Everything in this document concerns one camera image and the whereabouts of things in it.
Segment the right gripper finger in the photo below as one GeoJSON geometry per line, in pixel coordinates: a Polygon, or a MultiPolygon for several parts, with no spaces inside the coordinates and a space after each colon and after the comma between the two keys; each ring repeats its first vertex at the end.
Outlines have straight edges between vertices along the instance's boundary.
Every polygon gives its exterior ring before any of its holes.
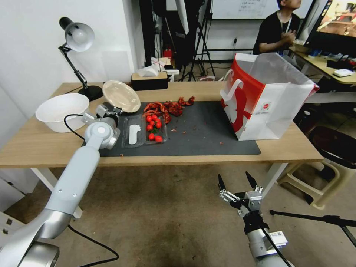
{"type": "Polygon", "coordinates": [[[218,187],[220,198],[222,198],[225,202],[229,203],[232,207],[241,207],[240,197],[226,190],[225,183],[220,174],[218,174],[218,187]]]}
{"type": "Polygon", "coordinates": [[[250,175],[249,172],[245,172],[245,175],[247,177],[247,180],[250,184],[250,186],[252,187],[252,190],[251,191],[247,191],[245,192],[245,196],[259,196],[261,197],[262,196],[262,190],[263,190],[263,187],[260,187],[257,185],[257,182],[256,180],[250,175]]]}

